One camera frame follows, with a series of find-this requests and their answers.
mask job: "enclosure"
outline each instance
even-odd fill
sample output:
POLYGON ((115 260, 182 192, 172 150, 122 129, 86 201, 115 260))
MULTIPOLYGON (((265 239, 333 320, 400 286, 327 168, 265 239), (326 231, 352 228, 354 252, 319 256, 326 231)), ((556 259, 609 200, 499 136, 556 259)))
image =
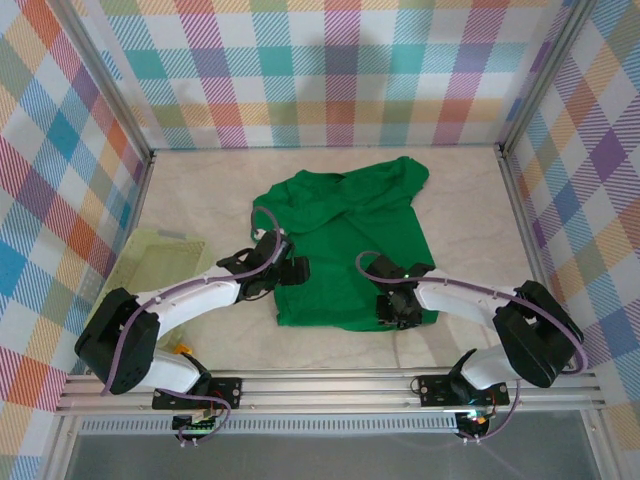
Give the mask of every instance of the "enclosure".
MULTIPOLYGON (((170 416, 151 409, 152 391, 100 397, 74 353, 133 242, 154 236, 146 266, 165 261, 166 245, 198 245, 193 265, 179 253, 171 265, 199 274, 255 244, 254 200, 272 186, 403 157, 428 169, 409 200, 436 266, 478 284, 541 282, 589 357, 588 373, 524 386, 504 437, 478 450, 485 464, 473 471, 482 454, 456 445, 438 475, 637 478, 637 0, 4 0, 2 9, 2 478, 88 478, 100 452, 114 456, 92 478, 123 478, 117 458, 135 468, 133 457, 171 455, 158 436, 171 432, 170 416), (149 448, 136 453, 124 435, 145 435, 149 448), (513 463, 525 454, 553 460, 513 463)), ((409 478, 425 467, 402 455, 428 456, 420 452, 448 438, 420 433, 442 430, 428 419, 446 411, 421 409, 411 380, 499 343, 446 313, 371 332, 279 325, 278 310, 273 295, 240 302, 171 340, 244 381, 236 423, 212 446, 226 452, 229 478, 259 478, 286 452, 302 466, 273 475, 327 478, 363 450, 379 453, 356 471, 409 478), (304 428, 271 423, 286 415, 304 428), (304 423, 340 415, 373 423, 304 423), (372 426, 381 418, 397 422, 385 432, 399 456, 383 453, 387 436, 372 426), (234 456, 265 445, 271 459, 234 456), (311 472, 309 451, 332 460, 327 470, 311 472)), ((210 468, 204 453, 188 455, 175 464, 190 475, 210 468)))

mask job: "green shirt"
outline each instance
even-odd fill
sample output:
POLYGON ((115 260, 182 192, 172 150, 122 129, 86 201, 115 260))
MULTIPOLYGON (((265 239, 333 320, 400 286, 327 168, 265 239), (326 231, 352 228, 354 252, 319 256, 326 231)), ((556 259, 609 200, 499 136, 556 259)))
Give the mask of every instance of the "green shirt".
MULTIPOLYGON (((352 172, 298 172, 255 199, 273 212, 295 244, 295 255, 309 258, 311 277, 299 286, 275 289, 278 324, 333 326, 352 331, 387 331, 378 325, 376 286, 355 268, 365 250, 387 255, 397 265, 435 265, 411 200, 429 177, 412 158, 352 172)), ((258 228, 270 229, 266 215, 258 228)), ((363 259, 363 267, 373 257, 363 259)), ((437 312, 424 312, 434 323, 437 312)))

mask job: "colorful plaid backdrop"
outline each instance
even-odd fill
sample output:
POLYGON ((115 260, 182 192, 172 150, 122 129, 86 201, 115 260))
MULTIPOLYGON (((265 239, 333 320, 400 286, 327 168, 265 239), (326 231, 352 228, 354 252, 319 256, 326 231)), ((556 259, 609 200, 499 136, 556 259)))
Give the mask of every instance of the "colorful plaid backdrop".
POLYGON ((44 0, 0 0, 0 479, 30 479, 142 162, 44 0))
POLYGON ((74 3, 153 146, 228 148, 493 144, 571 2, 74 3))
POLYGON ((640 472, 640 0, 600 0, 516 149, 558 297, 640 472))

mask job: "green t-shirt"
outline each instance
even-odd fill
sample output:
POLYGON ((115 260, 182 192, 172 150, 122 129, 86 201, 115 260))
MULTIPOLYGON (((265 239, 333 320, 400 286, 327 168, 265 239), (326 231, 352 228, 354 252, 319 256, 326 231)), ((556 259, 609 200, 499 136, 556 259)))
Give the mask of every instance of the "green t-shirt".
MULTIPOLYGON (((298 172, 255 199, 273 212, 295 244, 295 255, 309 258, 311 277, 299 286, 275 289, 278 324, 333 326, 352 331, 387 331, 378 325, 380 291, 358 273, 356 256, 373 250, 397 265, 434 265, 411 200, 429 177, 412 158, 372 165, 344 174, 298 172)), ((270 229, 263 213, 258 228, 270 229)), ((363 267, 373 257, 363 259, 363 267)), ((434 323, 437 312, 423 314, 434 323)))

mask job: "purple cable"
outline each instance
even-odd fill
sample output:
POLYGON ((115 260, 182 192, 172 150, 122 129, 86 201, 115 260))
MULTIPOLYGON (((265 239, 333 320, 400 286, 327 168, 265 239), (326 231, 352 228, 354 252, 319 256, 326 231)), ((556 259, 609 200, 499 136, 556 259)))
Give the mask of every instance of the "purple cable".
POLYGON ((362 261, 362 257, 367 255, 376 255, 379 256, 378 252, 362 252, 360 255, 356 257, 356 268, 361 275, 378 283, 387 283, 387 284, 399 284, 399 283, 407 283, 407 282, 423 282, 423 283, 440 283, 443 285, 455 285, 457 287, 466 288, 467 290, 471 290, 474 292, 484 293, 490 296, 496 296, 498 298, 502 298, 504 300, 509 300, 511 302, 518 303, 523 307, 532 310, 538 315, 542 316, 545 320, 549 321, 554 327, 556 327, 560 332, 569 339, 571 344, 576 349, 576 359, 578 360, 578 367, 575 370, 569 370, 562 372, 565 375, 578 375, 587 370, 589 365, 589 360, 587 358, 587 353, 585 352, 580 341, 571 333, 571 331, 565 327, 557 318, 551 315, 549 312, 543 310, 539 306, 523 299, 517 297, 515 295, 509 295, 507 293, 497 292, 491 288, 481 287, 480 285, 474 285, 473 283, 463 282, 461 280, 455 280, 451 278, 442 278, 442 277, 411 277, 411 278, 382 278, 376 277, 375 275, 371 275, 362 268, 360 262, 362 261))
MULTIPOLYGON (((224 416, 224 419, 222 420, 222 422, 220 422, 219 425, 217 425, 213 430, 211 430, 211 432, 207 433, 204 437, 198 439, 198 440, 194 440, 193 443, 191 445, 193 445, 194 447, 197 447, 198 444, 200 443, 205 443, 208 442, 209 440, 211 440, 213 438, 213 436, 218 433, 218 431, 224 427, 224 425, 229 421, 229 417, 231 416, 231 405, 229 405, 229 402, 227 402, 226 400, 220 398, 220 397, 207 397, 207 396, 202 396, 202 395, 189 395, 188 393, 180 393, 180 392, 174 392, 173 390, 165 390, 164 388, 159 388, 158 389, 161 392, 164 392, 168 395, 172 395, 174 397, 178 397, 178 398, 184 398, 186 400, 204 400, 207 402, 215 402, 215 403, 219 403, 220 405, 224 406, 227 409, 227 413, 224 416)), ((182 436, 182 432, 185 429, 185 425, 183 425, 182 427, 180 427, 178 429, 178 440, 180 440, 180 446, 184 447, 186 445, 189 445, 189 443, 187 443, 187 440, 182 436)))
POLYGON ((127 335, 129 334, 129 330, 131 330, 131 326, 133 325, 133 322, 136 321, 136 319, 138 318, 138 316, 142 312, 144 312, 151 305, 155 304, 156 303, 156 299, 158 297, 161 300, 166 300, 167 298, 175 295, 176 293, 181 292, 182 290, 185 290, 185 289, 187 289, 189 287, 192 287, 194 285, 200 285, 202 283, 204 283, 206 285, 209 282, 226 282, 226 281, 229 281, 229 280, 240 280, 240 279, 243 279, 243 278, 251 277, 252 275, 260 273, 263 270, 266 270, 269 267, 269 265, 271 265, 273 263, 273 261, 276 259, 276 256, 280 253, 280 245, 282 243, 282 234, 280 233, 280 225, 278 224, 278 220, 276 220, 276 217, 273 215, 273 213, 271 213, 271 211, 269 211, 265 207, 254 207, 253 211, 251 212, 251 231, 252 231, 252 233, 255 233, 255 231, 256 231, 256 229, 255 229, 255 216, 256 216, 257 212, 265 213, 269 217, 271 222, 273 223, 273 228, 276 231, 276 244, 275 244, 275 247, 273 248, 273 253, 269 257, 269 259, 266 262, 264 262, 262 265, 260 265, 259 267, 254 268, 253 270, 250 270, 250 271, 245 272, 245 273, 238 273, 236 275, 226 275, 224 277, 209 277, 209 278, 202 277, 202 278, 196 278, 196 279, 193 279, 193 280, 188 280, 188 281, 186 281, 184 283, 181 283, 179 285, 176 285, 174 287, 171 287, 171 288, 165 290, 164 292, 160 293, 156 297, 153 297, 150 300, 148 300, 147 302, 145 302, 142 305, 140 305, 138 307, 138 309, 135 312, 133 312, 133 314, 126 321, 126 323, 124 324, 124 327, 122 328, 122 331, 120 332, 120 337, 118 337, 118 343, 116 344, 116 349, 113 352, 113 362, 111 363, 111 369, 109 370, 109 376, 107 377, 107 381, 104 384, 104 389, 100 393, 101 396, 106 395, 109 392, 109 390, 111 390, 111 386, 113 385, 113 381, 116 378, 116 373, 118 372, 118 365, 120 364, 120 358, 122 357, 122 349, 124 348, 124 342, 125 342, 125 340, 127 338, 127 335))

